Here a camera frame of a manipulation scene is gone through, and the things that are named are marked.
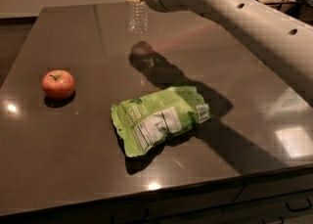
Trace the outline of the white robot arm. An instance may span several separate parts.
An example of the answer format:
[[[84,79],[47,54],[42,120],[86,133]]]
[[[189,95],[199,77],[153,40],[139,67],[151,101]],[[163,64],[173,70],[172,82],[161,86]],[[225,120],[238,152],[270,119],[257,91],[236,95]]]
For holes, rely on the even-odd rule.
[[[313,27],[255,0],[127,0],[216,22],[313,105]]]

